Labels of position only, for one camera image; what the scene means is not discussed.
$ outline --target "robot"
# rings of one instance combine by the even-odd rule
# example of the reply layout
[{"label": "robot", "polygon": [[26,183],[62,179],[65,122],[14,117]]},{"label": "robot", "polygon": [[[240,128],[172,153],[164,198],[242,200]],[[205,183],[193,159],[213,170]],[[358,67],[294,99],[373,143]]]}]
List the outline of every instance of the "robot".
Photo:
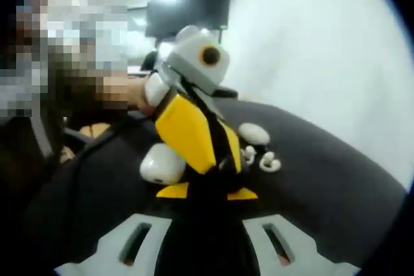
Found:
[{"label": "robot", "polygon": [[[155,127],[165,142],[154,145],[141,163],[144,180],[174,185],[186,164],[200,175],[212,171],[237,175],[254,162],[255,149],[240,148],[238,135],[225,124],[213,102],[229,62],[222,46],[196,26],[178,33],[174,48],[144,87],[148,103],[155,108]],[[258,131],[265,132],[248,125],[242,133],[246,141],[255,141]],[[266,153],[259,166],[275,171],[280,163],[274,154]]]}]

